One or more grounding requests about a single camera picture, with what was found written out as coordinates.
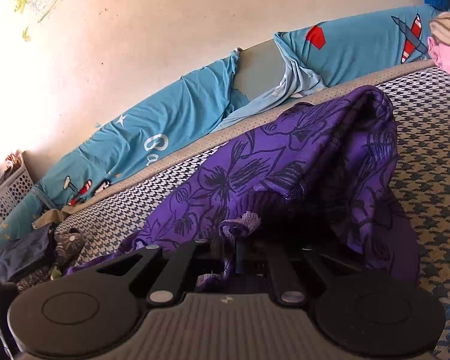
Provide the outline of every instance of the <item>purple garment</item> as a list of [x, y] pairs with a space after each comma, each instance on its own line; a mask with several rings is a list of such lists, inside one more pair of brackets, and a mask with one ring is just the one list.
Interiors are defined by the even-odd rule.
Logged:
[[[416, 236], [388, 186], [398, 158], [392, 112], [388, 96], [372, 86], [320, 105], [295, 105], [218, 149], [115, 254], [85, 266], [149, 244], [172, 251], [217, 235], [233, 243], [267, 223], [309, 215], [370, 267], [415, 281]], [[299, 231], [313, 232], [307, 225], [303, 220]]]

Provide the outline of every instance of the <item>red shape print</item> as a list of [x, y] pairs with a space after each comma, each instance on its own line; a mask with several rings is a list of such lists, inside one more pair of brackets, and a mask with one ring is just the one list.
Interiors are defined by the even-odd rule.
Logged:
[[305, 39], [310, 41], [310, 43], [319, 50], [321, 50], [325, 45], [325, 35], [323, 34], [323, 30], [321, 29], [321, 27], [317, 25], [308, 30], [307, 34], [305, 35]]

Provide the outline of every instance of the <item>white star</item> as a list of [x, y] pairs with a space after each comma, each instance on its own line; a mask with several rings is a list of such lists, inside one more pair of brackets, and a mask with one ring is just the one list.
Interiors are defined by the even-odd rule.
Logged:
[[116, 123], [120, 123], [122, 125], [122, 127], [123, 127], [123, 121], [125, 120], [126, 117], [127, 117], [127, 115], [125, 115], [125, 116], [120, 115], [120, 117], [118, 118]]

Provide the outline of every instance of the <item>beige dotted trim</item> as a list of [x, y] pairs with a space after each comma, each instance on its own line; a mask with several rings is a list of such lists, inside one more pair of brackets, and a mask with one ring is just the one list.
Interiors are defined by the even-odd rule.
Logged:
[[279, 107], [266, 112], [262, 112], [261, 114], [253, 115], [239, 123], [236, 123], [233, 126], [205, 135], [204, 137], [196, 140], [183, 149], [174, 151], [163, 159], [151, 164], [141, 171], [138, 171], [129, 178], [126, 178], [119, 183], [109, 186], [107, 189], [91, 197], [86, 202], [77, 204], [74, 207], [65, 206], [62, 211], [68, 214], [74, 214], [86, 207], [90, 207], [91, 205], [103, 199], [106, 199], [107, 197], [117, 192], [124, 191], [135, 184], [149, 179], [150, 177], [164, 171], [169, 167], [172, 167], [173, 165], [179, 164], [182, 161], [185, 161], [195, 155], [203, 153], [222, 143], [228, 142], [229, 140], [238, 137], [240, 134], [243, 134], [246, 131], [274, 121], [282, 112], [292, 107], [296, 103], [305, 101], [310, 104], [320, 104], [335, 97], [346, 95], [355, 88], [361, 87], [363, 85], [379, 85], [398, 77], [405, 76], [409, 73], [429, 68], [431, 66], [434, 66], [434, 64], [433, 61], [429, 59], [424, 61], [411, 62], [408, 64], [401, 64], [399, 66], [394, 66], [376, 73], [367, 74], [366, 76], [354, 79], [353, 81], [324, 89], [320, 92], [307, 96], [306, 98], [300, 98], [285, 105], [280, 105]]

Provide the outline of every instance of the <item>ribbed gray panel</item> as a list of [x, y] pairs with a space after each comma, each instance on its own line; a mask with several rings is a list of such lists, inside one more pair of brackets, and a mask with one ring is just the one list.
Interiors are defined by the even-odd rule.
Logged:
[[[25, 355], [23, 360], [36, 359]], [[95, 360], [351, 360], [327, 342], [301, 310], [266, 294], [188, 294], [151, 311], [138, 332]], [[430, 354], [416, 360], [433, 360]]]

